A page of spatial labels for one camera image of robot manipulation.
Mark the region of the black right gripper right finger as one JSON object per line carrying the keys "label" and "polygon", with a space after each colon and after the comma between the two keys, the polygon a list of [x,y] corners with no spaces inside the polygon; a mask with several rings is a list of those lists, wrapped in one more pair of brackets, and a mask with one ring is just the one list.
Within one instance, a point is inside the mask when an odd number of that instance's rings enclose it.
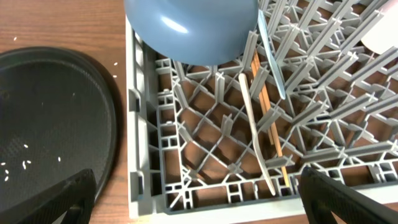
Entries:
{"label": "black right gripper right finger", "polygon": [[300,198],[310,223],[397,223],[397,212],[369,197],[305,167],[299,183]]}

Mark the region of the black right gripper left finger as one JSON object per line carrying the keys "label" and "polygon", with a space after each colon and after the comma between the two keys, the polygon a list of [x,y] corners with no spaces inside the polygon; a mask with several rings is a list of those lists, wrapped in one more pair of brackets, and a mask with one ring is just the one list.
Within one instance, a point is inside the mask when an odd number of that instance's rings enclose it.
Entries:
{"label": "black right gripper left finger", "polygon": [[60,181],[30,199],[1,212],[1,223],[89,223],[96,179],[91,169]]}

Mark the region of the white plastic knife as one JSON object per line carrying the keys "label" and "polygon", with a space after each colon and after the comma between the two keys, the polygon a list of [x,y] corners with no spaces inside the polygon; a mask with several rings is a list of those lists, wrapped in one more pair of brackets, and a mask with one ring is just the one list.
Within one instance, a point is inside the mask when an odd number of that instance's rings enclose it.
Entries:
{"label": "white plastic knife", "polygon": [[261,147],[259,145],[258,133],[257,133],[257,129],[256,129],[256,122],[255,122],[254,112],[253,112],[252,103],[251,103],[251,96],[249,94],[248,80],[244,73],[239,74],[238,80],[239,80],[239,85],[240,85],[241,93],[242,93],[243,100],[244,100],[244,105],[246,108],[246,113],[247,113],[248,120],[249,120],[249,127],[251,130],[252,145],[254,148],[254,152],[257,157],[259,166],[261,168],[261,172],[262,172],[264,179],[266,181],[266,184],[269,188],[269,191],[273,196],[275,196],[276,195],[275,188],[273,186],[272,179],[267,170],[265,160],[262,156]]}

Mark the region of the wooden chopstick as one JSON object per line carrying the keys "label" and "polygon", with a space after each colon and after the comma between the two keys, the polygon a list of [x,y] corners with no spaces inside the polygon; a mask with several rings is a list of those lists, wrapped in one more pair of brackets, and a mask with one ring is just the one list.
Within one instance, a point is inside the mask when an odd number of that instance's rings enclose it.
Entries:
{"label": "wooden chopstick", "polygon": [[[254,51],[254,56],[253,56],[253,58],[254,58],[257,62],[260,62],[257,50]],[[271,102],[270,102],[270,100],[269,100],[269,95],[268,95],[267,87],[266,87],[265,84],[263,84],[263,87],[262,87],[262,90],[261,90],[261,91],[263,91],[263,94],[265,94],[265,97],[264,97],[264,98],[265,98],[265,100],[266,100],[266,104],[270,107],[270,108],[268,109],[268,111],[269,111],[269,110],[271,109]],[[277,128],[276,128],[275,123],[272,123],[272,124],[271,124],[270,130],[271,130],[271,133],[272,133],[272,137],[273,137],[273,141],[274,141],[274,146],[275,146],[275,149],[276,149],[276,153],[277,153],[278,157],[282,157],[282,148],[281,148],[281,145],[280,145],[279,135],[278,135],[278,132],[277,132]],[[286,167],[285,167],[285,166],[282,166],[280,169],[281,169],[281,171],[282,171],[282,175],[283,175],[283,178],[284,178],[285,185],[286,185],[287,187],[290,187],[290,182],[289,182],[289,177],[288,177],[288,175],[287,175],[287,169],[286,169]]]}
{"label": "wooden chopstick", "polygon": [[[253,59],[252,62],[251,62],[251,69],[252,69],[253,77],[256,77],[256,74],[257,74],[257,72],[259,70],[259,66],[260,66],[260,62],[257,62],[255,59]],[[261,91],[260,94],[259,94],[259,102],[260,102],[260,105],[261,105],[262,113],[266,114],[270,107],[266,104],[266,100],[265,100],[264,97],[265,97],[265,94],[263,94],[263,91]],[[271,145],[274,145],[274,141],[273,141],[271,130],[268,129],[267,133],[269,135],[269,140],[270,140]]]}

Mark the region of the light blue spoon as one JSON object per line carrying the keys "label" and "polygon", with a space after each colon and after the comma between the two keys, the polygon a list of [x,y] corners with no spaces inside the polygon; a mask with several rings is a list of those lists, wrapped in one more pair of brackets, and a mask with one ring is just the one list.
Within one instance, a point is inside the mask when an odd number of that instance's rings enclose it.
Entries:
{"label": "light blue spoon", "polygon": [[263,42],[267,61],[270,66],[271,72],[274,76],[274,80],[275,80],[280,98],[282,100],[284,100],[286,97],[286,93],[285,93],[285,89],[284,89],[284,85],[283,85],[283,81],[282,81],[282,75],[279,70],[279,66],[271,52],[271,47],[270,47],[270,43],[269,43],[270,39],[269,39],[269,36],[267,33],[266,20],[265,20],[264,13],[261,9],[258,10],[257,25],[259,28],[262,42]]}

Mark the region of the pink cup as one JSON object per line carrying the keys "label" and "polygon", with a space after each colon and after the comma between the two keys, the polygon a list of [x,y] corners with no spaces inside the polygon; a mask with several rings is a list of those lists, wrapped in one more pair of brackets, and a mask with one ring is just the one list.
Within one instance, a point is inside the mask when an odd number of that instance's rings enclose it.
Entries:
{"label": "pink cup", "polygon": [[389,0],[382,7],[383,17],[361,39],[366,48],[383,54],[391,47],[397,47],[397,0]]}

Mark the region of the dark blue bowl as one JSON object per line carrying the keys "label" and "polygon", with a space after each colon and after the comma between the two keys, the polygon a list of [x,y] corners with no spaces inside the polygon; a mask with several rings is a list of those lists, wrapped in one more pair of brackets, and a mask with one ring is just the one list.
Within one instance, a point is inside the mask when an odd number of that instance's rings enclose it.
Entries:
{"label": "dark blue bowl", "polygon": [[156,52],[190,65],[239,57],[257,24],[256,0],[125,0],[126,17]]}

